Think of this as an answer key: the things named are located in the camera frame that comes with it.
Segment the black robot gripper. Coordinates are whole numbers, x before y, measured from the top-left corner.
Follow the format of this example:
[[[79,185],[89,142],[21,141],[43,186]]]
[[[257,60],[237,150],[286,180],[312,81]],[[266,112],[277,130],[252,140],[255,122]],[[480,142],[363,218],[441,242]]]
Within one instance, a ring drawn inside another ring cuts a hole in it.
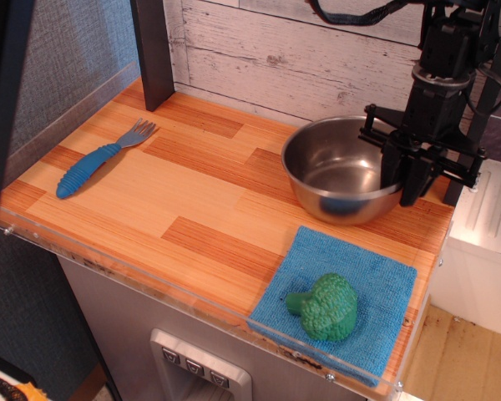
[[[402,207],[413,206],[439,175],[473,186],[485,159],[460,129],[476,72],[443,78],[414,69],[412,77],[406,109],[369,104],[359,135],[381,149],[381,183],[403,183]]]

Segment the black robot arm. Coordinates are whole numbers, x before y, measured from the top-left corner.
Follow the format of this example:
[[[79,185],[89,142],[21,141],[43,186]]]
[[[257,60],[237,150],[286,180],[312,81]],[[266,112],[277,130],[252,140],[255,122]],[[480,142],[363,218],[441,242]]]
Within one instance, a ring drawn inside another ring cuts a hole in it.
[[[420,59],[405,110],[369,104],[362,140],[382,151],[381,185],[402,187],[401,206],[425,196],[436,178],[475,185],[485,149],[460,129],[465,109],[482,111],[470,94],[488,69],[500,41],[499,1],[426,1]]]

